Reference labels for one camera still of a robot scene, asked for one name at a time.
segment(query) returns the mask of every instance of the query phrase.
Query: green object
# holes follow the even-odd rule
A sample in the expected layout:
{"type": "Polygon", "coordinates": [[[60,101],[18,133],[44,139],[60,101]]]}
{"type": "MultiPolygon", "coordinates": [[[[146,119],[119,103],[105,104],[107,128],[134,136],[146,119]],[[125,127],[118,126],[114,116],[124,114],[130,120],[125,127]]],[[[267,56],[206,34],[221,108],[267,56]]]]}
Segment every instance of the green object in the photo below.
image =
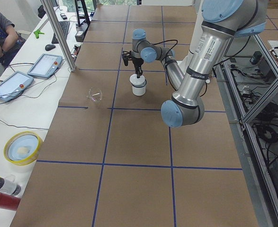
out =
{"type": "Polygon", "coordinates": [[[37,39],[39,38],[39,34],[44,35],[44,33],[40,31],[40,29],[34,31],[34,34],[35,34],[35,36],[36,36],[37,39]]]}

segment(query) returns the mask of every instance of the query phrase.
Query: black mouse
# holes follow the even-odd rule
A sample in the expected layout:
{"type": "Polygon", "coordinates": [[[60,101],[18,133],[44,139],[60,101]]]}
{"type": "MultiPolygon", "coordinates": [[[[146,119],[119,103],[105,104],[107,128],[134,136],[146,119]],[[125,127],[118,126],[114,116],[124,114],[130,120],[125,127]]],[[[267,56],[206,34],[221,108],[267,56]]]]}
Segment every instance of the black mouse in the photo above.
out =
{"type": "Polygon", "coordinates": [[[45,46],[45,50],[46,50],[46,51],[50,51],[50,50],[52,50],[53,48],[55,48],[55,45],[54,45],[54,44],[47,44],[47,45],[45,46]]]}

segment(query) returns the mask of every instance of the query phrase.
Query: keyboard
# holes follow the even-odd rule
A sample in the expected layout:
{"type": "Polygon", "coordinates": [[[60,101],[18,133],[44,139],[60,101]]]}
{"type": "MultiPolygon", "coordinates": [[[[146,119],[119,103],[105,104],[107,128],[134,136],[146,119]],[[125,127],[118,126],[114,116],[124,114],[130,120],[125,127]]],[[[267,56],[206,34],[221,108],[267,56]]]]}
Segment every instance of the keyboard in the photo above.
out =
{"type": "MultiPolygon", "coordinates": [[[[65,39],[67,38],[67,35],[68,35],[68,29],[69,29],[69,24],[70,22],[65,20],[65,21],[59,21],[59,25],[63,31],[63,35],[65,37],[65,39]]],[[[54,36],[53,36],[53,39],[52,39],[52,44],[58,44],[59,41],[58,39],[55,37],[55,33],[54,33],[54,36]]]]}

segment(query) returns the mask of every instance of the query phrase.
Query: tablet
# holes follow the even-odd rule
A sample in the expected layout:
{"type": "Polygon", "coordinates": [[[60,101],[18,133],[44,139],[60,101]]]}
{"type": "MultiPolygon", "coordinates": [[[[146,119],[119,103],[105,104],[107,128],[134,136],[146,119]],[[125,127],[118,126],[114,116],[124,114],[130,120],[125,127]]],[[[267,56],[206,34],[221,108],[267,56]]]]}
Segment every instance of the tablet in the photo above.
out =
{"type": "Polygon", "coordinates": [[[0,100],[8,102],[23,93],[34,81],[31,76],[16,71],[6,80],[0,83],[0,100]]]}
{"type": "Polygon", "coordinates": [[[48,79],[61,65],[62,59],[62,56],[44,53],[27,74],[33,77],[48,79]]]}

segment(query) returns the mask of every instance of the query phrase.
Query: white can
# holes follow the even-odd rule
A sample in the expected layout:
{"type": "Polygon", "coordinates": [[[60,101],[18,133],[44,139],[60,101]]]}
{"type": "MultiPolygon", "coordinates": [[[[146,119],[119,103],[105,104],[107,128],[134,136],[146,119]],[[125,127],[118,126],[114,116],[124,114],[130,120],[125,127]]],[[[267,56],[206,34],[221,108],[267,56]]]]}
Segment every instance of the white can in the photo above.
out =
{"type": "Polygon", "coordinates": [[[136,96],[142,96],[146,92],[146,80],[145,77],[142,75],[140,78],[137,78],[137,74],[133,74],[129,78],[132,87],[133,87],[133,94],[136,96]]]}

